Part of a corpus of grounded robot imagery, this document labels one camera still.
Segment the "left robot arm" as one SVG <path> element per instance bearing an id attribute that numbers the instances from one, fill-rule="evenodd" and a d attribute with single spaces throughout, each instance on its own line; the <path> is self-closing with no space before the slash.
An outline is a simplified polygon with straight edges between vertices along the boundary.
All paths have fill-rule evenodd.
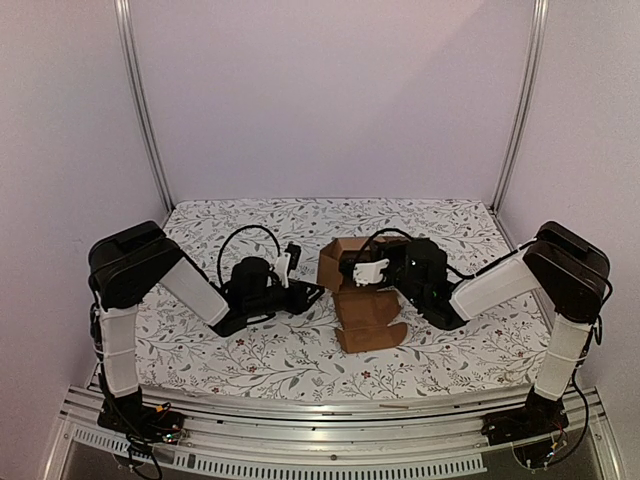
<path id="1" fill-rule="evenodd" d="M 139 390 L 135 336 L 144 297 L 162 286 L 223 338 L 279 312 L 307 312 L 324 287 L 291 278 L 301 255 L 298 245 L 290 243 L 276 253 L 274 263 L 246 257 L 233 267 L 228 281 L 212 282 L 154 221 L 108 236 L 90 249 L 92 335 L 105 395 L 116 398 L 109 415 L 126 433 L 141 433 L 149 423 L 146 408 L 129 397 Z"/>

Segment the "brown cardboard box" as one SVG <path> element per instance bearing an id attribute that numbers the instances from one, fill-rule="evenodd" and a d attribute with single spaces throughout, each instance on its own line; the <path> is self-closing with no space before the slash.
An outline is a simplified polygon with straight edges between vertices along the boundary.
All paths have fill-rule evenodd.
<path id="1" fill-rule="evenodd" d="M 320 250 L 318 259 L 316 280 L 332 295 L 339 320 L 336 338 L 347 354 L 395 348 L 408 333 L 407 324 L 396 320 L 401 312 L 396 291 L 358 287 L 339 271 L 340 262 L 353 259 L 364 242 L 363 237 L 336 238 Z"/>

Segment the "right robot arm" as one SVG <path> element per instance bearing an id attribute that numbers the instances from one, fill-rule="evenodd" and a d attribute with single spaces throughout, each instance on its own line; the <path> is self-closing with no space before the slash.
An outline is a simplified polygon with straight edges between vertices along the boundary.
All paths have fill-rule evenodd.
<path id="1" fill-rule="evenodd" d="M 427 238 L 408 240 L 384 270 L 396 289 L 427 321 L 455 330 L 495 307 L 525 294 L 538 296 L 552 315 L 552 329 L 533 391 L 539 397 L 517 415 L 517 427 L 537 436 L 552 424 L 551 401 L 564 394 L 585 357 L 592 330 L 613 293 L 607 255 L 556 221 L 474 273 L 458 273 L 446 252 Z"/>

